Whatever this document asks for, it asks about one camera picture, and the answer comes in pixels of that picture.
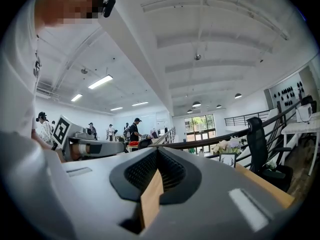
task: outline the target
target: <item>white device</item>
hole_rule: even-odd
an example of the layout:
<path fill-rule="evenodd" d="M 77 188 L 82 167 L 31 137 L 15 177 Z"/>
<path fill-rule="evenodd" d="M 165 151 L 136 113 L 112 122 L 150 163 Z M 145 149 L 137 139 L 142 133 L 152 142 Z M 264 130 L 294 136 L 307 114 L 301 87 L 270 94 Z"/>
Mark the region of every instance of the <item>white device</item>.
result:
<path fill-rule="evenodd" d="M 295 115 L 296 115 L 296 121 L 298 123 L 310 121 L 312 116 L 311 104 L 309 103 L 307 105 L 298 107 L 298 109 L 295 110 Z"/>

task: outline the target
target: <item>white flowers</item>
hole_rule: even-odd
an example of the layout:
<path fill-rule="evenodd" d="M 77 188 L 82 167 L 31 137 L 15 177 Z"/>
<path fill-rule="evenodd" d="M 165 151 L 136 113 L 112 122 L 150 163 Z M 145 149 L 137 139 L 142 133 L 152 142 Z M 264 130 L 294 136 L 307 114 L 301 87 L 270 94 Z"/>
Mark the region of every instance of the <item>white flowers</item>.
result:
<path fill-rule="evenodd" d="M 217 153 L 219 151 L 219 144 L 217 144 L 214 148 L 213 148 L 213 152 Z"/>
<path fill-rule="evenodd" d="M 220 141 L 212 150 L 214 153 L 241 153 L 241 143 L 236 137 L 231 137 L 229 141 Z"/>

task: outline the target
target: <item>white table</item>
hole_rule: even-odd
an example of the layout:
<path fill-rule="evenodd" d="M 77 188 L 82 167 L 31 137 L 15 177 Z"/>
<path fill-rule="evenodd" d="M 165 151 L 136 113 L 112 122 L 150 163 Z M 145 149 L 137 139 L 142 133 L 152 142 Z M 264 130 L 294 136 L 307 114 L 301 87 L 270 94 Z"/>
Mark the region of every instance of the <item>white table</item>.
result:
<path fill-rule="evenodd" d="M 319 146 L 319 137 L 320 137 L 320 112 L 314 113 L 309 121 L 309 124 L 306 122 L 291 122 L 289 123 L 285 128 L 282 129 L 281 134 L 283 134 L 283 147 L 287 147 L 287 135 L 288 134 L 297 134 L 297 145 L 299 141 L 299 134 L 309 134 L 309 133 L 316 133 L 316 141 L 315 141 L 315 147 L 314 147 L 314 154 L 313 159 L 311 163 L 311 167 L 309 170 L 308 175 L 310 176 L 312 173 L 312 170 L 315 165 L 317 152 L 318 152 L 318 146 Z"/>

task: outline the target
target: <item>black mesh grille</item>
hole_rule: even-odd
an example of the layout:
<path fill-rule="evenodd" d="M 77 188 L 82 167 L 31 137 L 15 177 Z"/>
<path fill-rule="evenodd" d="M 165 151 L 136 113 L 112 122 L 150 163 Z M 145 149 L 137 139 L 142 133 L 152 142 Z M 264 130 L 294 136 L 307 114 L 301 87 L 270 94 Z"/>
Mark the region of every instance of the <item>black mesh grille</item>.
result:
<path fill-rule="evenodd" d="M 124 177 L 136 188 L 144 192 L 157 170 L 157 154 L 155 152 L 128 167 Z"/>
<path fill-rule="evenodd" d="M 156 162 L 161 174 L 164 192 L 180 184 L 186 176 L 185 168 L 163 152 L 159 152 Z"/>

